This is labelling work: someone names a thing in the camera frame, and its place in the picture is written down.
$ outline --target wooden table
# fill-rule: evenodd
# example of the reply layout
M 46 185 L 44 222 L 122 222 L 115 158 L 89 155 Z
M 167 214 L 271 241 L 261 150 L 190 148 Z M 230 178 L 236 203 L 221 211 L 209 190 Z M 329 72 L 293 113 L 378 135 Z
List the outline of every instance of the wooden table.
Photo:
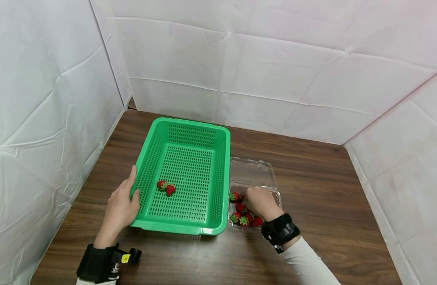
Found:
M 111 192 L 137 160 L 152 121 L 126 111 L 44 255 L 32 284 L 74 284 Z M 231 156 L 272 163 L 284 210 L 342 284 L 400 284 L 347 151 L 342 146 L 229 128 Z M 121 248 L 141 249 L 120 284 L 296 284 L 259 232 L 227 228 L 217 237 L 128 228 Z

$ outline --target white wall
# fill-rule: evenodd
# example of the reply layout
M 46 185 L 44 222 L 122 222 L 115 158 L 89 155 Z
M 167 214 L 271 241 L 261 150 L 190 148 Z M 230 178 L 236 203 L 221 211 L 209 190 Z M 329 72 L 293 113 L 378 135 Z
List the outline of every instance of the white wall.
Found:
M 404 284 L 437 284 L 437 76 L 345 147 Z
M 437 72 L 437 0 L 92 3 L 144 111 L 343 144 Z
M 87 0 L 0 0 L 0 284 L 28 284 L 123 110 Z

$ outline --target red strawberry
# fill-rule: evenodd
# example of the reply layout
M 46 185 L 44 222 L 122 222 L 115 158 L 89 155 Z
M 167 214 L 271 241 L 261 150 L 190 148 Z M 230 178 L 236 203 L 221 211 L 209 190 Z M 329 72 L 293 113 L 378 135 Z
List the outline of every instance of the red strawberry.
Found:
M 262 226 L 263 224 L 263 219 L 261 219 L 260 216 L 255 216 L 255 219 L 253 219 L 253 222 L 251 222 L 251 227 L 258 227 Z
M 249 226 L 249 219 L 247 219 L 246 217 L 241 217 L 239 219 L 239 225 L 242 227 L 248 227 Z
M 160 181 L 157 182 L 157 188 L 158 189 L 165 189 L 166 186 L 168 186 L 168 185 L 167 185 L 166 181 L 164 181 L 164 180 L 160 180 Z
M 238 224 L 240 218 L 241 218 L 241 214 L 236 212 L 230 216 L 230 221 Z
M 239 194 L 237 194 L 236 192 L 230 193 L 230 201 L 236 202 L 237 200 L 239 200 Z
M 245 213 L 244 216 L 249 220 L 249 223 L 252 223 L 253 221 L 253 217 L 252 214 L 250 214 L 249 212 Z
M 237 202 L 236 203 L 236 210 L 241 213 L 244 214 L 245 212 L 247 212 L 247 207 L 245 207 L 242 203 Z
M 171 184 L 166 186 L 166 195 L 168 197 L 170 197 L 174 193 L 174 191 L 176 191 L 176 186 L 171 185 Z

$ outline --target yellow label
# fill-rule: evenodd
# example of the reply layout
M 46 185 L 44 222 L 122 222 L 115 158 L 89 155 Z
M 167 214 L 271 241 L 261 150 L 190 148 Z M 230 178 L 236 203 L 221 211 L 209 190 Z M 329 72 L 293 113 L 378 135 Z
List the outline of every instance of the yellow label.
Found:
M 122 263 L 128 263 L 129 258 L 130 258 L 130 255 L 122 255 Z

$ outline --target black wrist strap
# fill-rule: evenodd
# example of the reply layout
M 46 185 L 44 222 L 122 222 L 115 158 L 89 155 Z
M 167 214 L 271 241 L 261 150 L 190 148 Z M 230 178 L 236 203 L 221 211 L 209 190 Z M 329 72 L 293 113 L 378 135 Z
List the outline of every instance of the black wrist strap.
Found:
M 266 238 L 278 253 L 283 252 L 281 245 L 300 235 L 299 228 L 294 225 L 289 214 L 264 223 L 261 234 Z
M 93 244 L 89 244 L 76 275 L 81 280 L 96 284 L 108 281 L 113 267 L 112 256 L 118 248 L 119 244 L 105 249 L 96 249 Z

